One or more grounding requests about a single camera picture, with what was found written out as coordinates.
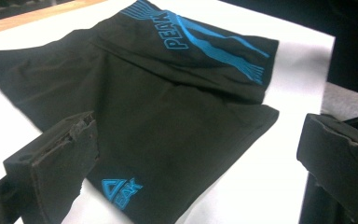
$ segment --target black fabric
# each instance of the black fabric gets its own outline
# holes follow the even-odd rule
[[[146,1],[124,12],[139,4],[171,13]],[[177,23],[123,12],[43,47],[0,51],[1,90],[42,131],[95,111],[100,159],[88,179],[135,223],[175,222],[278,117],[261,105],[277,41],[178,20],[225,36],[188,28],[206,50],[262,67],[262,84],[206,55]],[[167,49],[173,33],[157,28],[188,48]]]

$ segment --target black athletic shorts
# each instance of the black athletic shorts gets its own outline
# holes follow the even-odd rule
[[[261,103],[277,47],[139,0],[45,46],[1,50],[0,89],[42,131],[94,110],[88,180],[135,223],[173,223],[276,121]]]

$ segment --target wooden table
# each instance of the wooden table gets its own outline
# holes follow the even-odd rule
[[[74,9],[88,7],[106,0],[74,0],[68,3],[47,7],[36,11],[20,14],[0,20],[0,31],[26,24],[31,21],[39,21],[47,17],[55,16]]]

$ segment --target blue triangle logo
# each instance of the blue triangle logo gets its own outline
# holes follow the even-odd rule
[[[109,202],[113,201],[117,192],[120,188],[126,183],[125,179],[105,179],[102,181],[103,184],[103,193]]]

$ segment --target white surface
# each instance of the white surface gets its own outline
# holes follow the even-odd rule
[[[46,44],[74,29],[90,28],[132,2],[109,0],[0,32],[0,49]],[[278,121],[177,223],[297,223],[307,171],[296,160],[296,148],[305,115],[319,113],[321,109],[334,38],[215,0],[150,2],[236,33],[280,40],[264,101],[280,110]],[[5,175],[2,161],[39,134],[0,93],[0,178]],[[63,223],[130,222],[85,181]]]

